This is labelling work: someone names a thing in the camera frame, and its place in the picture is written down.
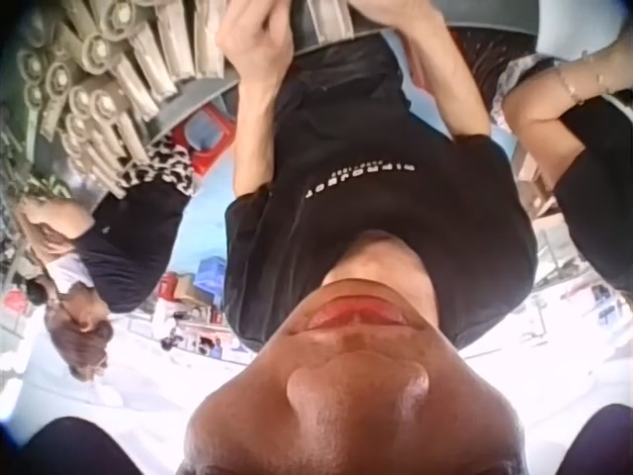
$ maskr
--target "black top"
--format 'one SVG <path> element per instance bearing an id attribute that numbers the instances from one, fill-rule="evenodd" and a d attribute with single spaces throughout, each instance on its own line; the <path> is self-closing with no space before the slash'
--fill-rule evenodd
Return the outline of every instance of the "black top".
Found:
<path id="1" fill-rule="evenodd" d="M 579 251 L 633 298 L 633 124 L 601 98 L 562 118 L 587 146 L 555 194 Z"/>
<path id="2" fill-rule="evenodd" d="M 108 195 L 96 224 L 75 241 L 99 296 L 115 314 L 138 308 L 160 281 L 189 198 L 161 180 Z"/>
<path id="3" fill-rule="evenodd" d="M 409 113 L 348 109 L 323 112 L 332 135 L 304 145 L 310 159 L 289 160 L 305 167 L 226 211 L 228 322 L 260 349 L 363 232 L 381 230 L 424 262 L 446 336 L 473 342 L 534 281 L 535 237 L 507 156 L 487 137 L 451 142 Z"/>

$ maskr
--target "metal bracket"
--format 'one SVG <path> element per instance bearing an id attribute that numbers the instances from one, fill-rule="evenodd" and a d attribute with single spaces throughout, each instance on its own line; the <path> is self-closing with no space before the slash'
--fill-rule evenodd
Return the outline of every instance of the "metal bracket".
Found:
<path id="1" fill-rule="evenodd" d="M 354 38 L 347 0 L 308 0 L 320 45 Z"/>

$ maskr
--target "elbow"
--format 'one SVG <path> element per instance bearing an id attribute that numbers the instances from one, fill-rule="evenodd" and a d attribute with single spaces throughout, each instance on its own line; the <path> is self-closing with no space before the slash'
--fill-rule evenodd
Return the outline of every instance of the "elbow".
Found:
<path id="1" fill-rule="evenodd" d="M 520 91 L 516 89 L 510 92 L 502 104 L 503 114 L 505 115 L 505 121 L 516 133 L 517 130 L 529 121 L 529 108 L 521 97 Z"/>

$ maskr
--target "machine part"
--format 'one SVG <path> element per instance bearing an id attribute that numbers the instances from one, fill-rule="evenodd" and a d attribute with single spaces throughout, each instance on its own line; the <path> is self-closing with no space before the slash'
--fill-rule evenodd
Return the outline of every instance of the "machine part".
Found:
<path id="1" fill-rule="evenodd" d="M 119 163 L 119 157 L 110 149 L 104 135 L 99 129 L 93 128 L 90 130 L 90 143 L 94 145 L 99 156 L 103 158 L 104 165 L 107 165 L 108 169 L 112 170 L 115 177 L 125 171 L 123 166 Z"/>
<path id="2" fill-rule="evenodd" d="M 85 155 L 69 155 L 68 164 L 72 170 L 79 175 L 90 176 L 92 174 L 92 163 L 89 159 L 86 159 Z"/>
<path id="3" fill-rule="evenodd" d="M 106 74 L 99 76 L 90 76 L 77 86 L 70 89 L 68 95 L 68 105 L 70 111 L 81 119 L 90 118 L 90 95 L 95 90 L 100 90 L 112 81 Z"/>
<path id="4" fill-rule="evenodd" d="M 64 23 L 57 26 L 57 40 L 77 64 L 95 75 L 106 72 L 121 50 L 120 46 L 106 41 L 99 33 L 80 39 Z"/>
<path id="5" fill-rule="evenodd" d="M 138 65 L 149 84 L 153 98 L 157 102 L 162 102 L 176 94 L 178 89 L 171 80 L 149 23 L 143 23 L 138 31 L 129 38 L 129 41 L 134 49 L 136 61 L 138 61 Z"/>
<path id="6" fill-rule="evenodd" d="M 90 139 L 90 131 L 93 129 L 90 119 L 84 120 L 74 114 L 67 114 L 63 123 L 66 131 L 75 137 L 80 143 L 85 143 Z"/>
<path id="7" fill-rule="evenodd" d="M 81 40 L 99 33 L 92 14 L 83 0 L 61 0 L 61 7 Z"/>
<path id="8" fill-rule="evenodd" d="M 140 8 L 132 0 L 90 0 L 90 6 L 101 34 L 111 42 L 128 39 L 154 15 L 151 9 Z"/>
<path id="9" fill-rule="evenodd" d="M 95 166 L 92 169 L 95 177 L 105 186 L 105 188 L 115 195 L 118 199 L 123 200 L 128 194 L 119 184 L 113 180 L 107 173 L 105 173 L 100 167 Z"/>
<path id="10" fill-rule="evenodd" d="M 59 137 L 61 139 L 61 146 L 68 156 L 71 158 L 79 158 L 83 153 L 81 142 L 77 138 L 67 131 L 59 131 Z"/>
<path id="11" fill-rule="evenodd" d="M 139 7 L 158 7 L 173 0 L 133 0 Z"/>
<path id="12" fill-rule="evenodd" d="M 117 80 L 110 79 L 105 86 L 90 94 L 90 115 L 100 124 L 114 125 L 131 106 L 130 99 Z"/>
<path id="13" fill-rule="evenodd" d="M 64 59 L 70 58 L 70 53 L 61 44 L 61 42 L 59 41 L 58 35 L 55 35 L 55 38 L 52 40 L 52 43 L 48 45 L 46 52 L 48 53 L 47 55 L 48 63 L 52 63 L 55 61 L 62 61 Z"/>
<path id="14" fill-rule="evenodd" d="M 57 129 L 57 124 L 61 118 L 61 112 L 66 106 L 67 99 L 67 94 L 58 98 L 51 97 L 42 111 L 40 134 L 42 134 L 49 142 L 52 142 L 55 137 L 55 130 Z"/>
<path id="15" fill-rule="evenodd" d="M 46 75 L 46 60 L 32 49 L 20 49 L 16 55 L 20 76 L 29 84 L 40 84 Z"/>
<path id="16" fill-rule="evenodd" d="M 48 10 L 33 7 L 21 25 L 22 36 L 32 48 L 43 48 L 52 43 L 55 21 L 50 19 Z"/>
<path id="17" fill-rule="evenodd" d="M 180 81 L 196 74 L 182 0 L 156 6 L 158 33 L 171 78 Z"/>
<path id="18" fill-rule="evenodd" d="M 22 153 L 24 151 L 23 145 L 18 141 L 11 127 L 9 127 L 10 119 L 11 111 L 3 105 L 0 109 L 0 132 L 2 133 L 2 141 L 7 143 L 17 153 Z"/>
<path id="19" fill-rule="evenodd" d="M 25 157 L 29 163 L 35 163 L 36 140 L 38 138 L 38 121 L 40 111 L 29 110 L 27 113 L 27 137 L 25 144 Z"/>
<path id="20" fill-rule="evenodd" d="M 149 157 L 147 151 L 142 144 L 142 140 L 138 136 L 135 123 L 130 117 L 130 114 L 123 113 L 119 117 L 117 122 L 117 130 L 119 135 L 123 139 L 123 143 L 126 145 L 130 158 L 136 163 L 149 163 Z"/>
<path id="21" fill-rule="evenodd" d="M 347 0 L 308 0 L 308 6 L 320 45 L 354 38 Z"/>
<path id="22" fill-rule="evenodd" d="M 103 175 L 108 177 L 112 183 L 118 183 L 119 177 L 117 176 L 117 172 L 110 166 L 108 159 L 101 154 L 100 149 L 93 143 L 89 142 L 85 146 L 85 150 L 86 155 L 92 162 L 93 169 L 100 169 Z"/>
<path id="23" fill-rule="evenodd" d="M 158 114 L 158 106 L 125 54 L 112 68 L 112 73 L 144 121 L 149 121 Z"/>
<path id="24" fill-rule="evenodd" d="M 24 103 L 30 111 L 40 111 L 44 106 L 44 93 L 39 84 L 24 86 Z"/>
<path id="25" fill-rule="evenodd" d="M 127 156 L 128 153 L 124 148 L 124 144 L 112 126 L 104 126 L 103 124 L 95 124 L 95 129 L 103 135 L 103 140 L 108 149 L 117 157 Z"/>
<path id="26" fill-rule="evenodd" d="M 194 49 L 197 77 L 225 77 L 225 55 L 216 33 L 226 12 L 226 0 L 196 0 Z"/>
<path id="27" fill-rule="evenodd" d="M 51 99 L 65 97 L 73 84 L 79 82 L 83 73 L 71 58 L 55 61 L 48 68 L 45 77 L 45 92 Z"/>

